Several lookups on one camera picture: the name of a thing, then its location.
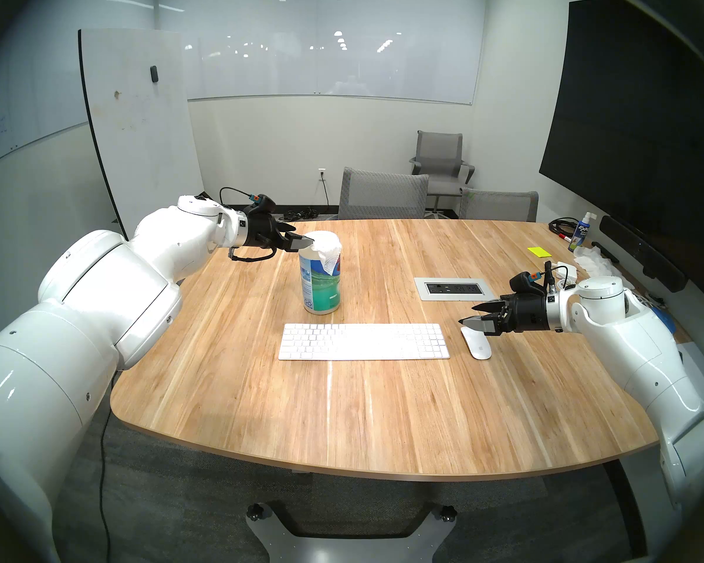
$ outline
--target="television screen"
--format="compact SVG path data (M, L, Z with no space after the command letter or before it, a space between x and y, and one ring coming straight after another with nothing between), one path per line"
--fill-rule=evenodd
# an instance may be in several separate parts
M625 0L573 1L540 173L704 292L704 61Z

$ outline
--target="white keyboard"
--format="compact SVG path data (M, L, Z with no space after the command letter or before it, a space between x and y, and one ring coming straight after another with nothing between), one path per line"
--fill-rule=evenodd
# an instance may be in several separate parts
M448 359L438 324L285 324L279 359Z

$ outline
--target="wooden table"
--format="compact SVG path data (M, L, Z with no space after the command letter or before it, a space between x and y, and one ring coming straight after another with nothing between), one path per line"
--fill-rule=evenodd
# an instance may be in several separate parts
M493 293L542 269L527 248L571 257L545 224L362 220L298 224L339 235L341 306L302 307L297 255L257 264L227 250L183 284L172 327L112 391L112 410L150 435L311 472L482 480L560 472L657 443L644 410L581 335L491 337L471 357L457 322L474 303L423 302L413 278L483 278ZM256 248L243 248L257 254ZM440 323L450 359L280 361L285 323Z

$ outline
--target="office chair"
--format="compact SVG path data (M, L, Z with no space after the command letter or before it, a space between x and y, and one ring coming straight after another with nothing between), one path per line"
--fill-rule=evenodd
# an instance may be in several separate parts
M416 155L409 162L414 164L413 175L430 175L428 195L435 196L435 205L430 213L433 218L445 218L438 213L438 200L441 196L459 197L462 194L460 188L469 183L474 173L474 165L462 161L462 134L418 130ZM462 165L469 167L469 173L466 181L459 182Z
M537 221L536 191L478 191L462 188L461 220Z
M345 167L338 219L422 219L427 194L426 175L375 173Z

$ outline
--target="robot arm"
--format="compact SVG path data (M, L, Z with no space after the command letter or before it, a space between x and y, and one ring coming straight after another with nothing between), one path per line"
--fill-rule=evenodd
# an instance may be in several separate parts
M688 509L704 490L704 401L686 375L670 331L620 278L601 276L556 291L549 266L544 274L541 287L522 272L511 279L514 294L474 307L488 315L460 322L486 335L583 334L612 379L646 410L660 438L670 501ZM574 295L578 302L572 304Z
M146 216L130 242L97 231L53 265L39 303L0 332L0 507L42 559L57 561L52 504L116 370L129 369L182 306L178 281L218 247L234 260L312 244L253 196L245 212L180 197ZM258 246L267 257L239 258Z

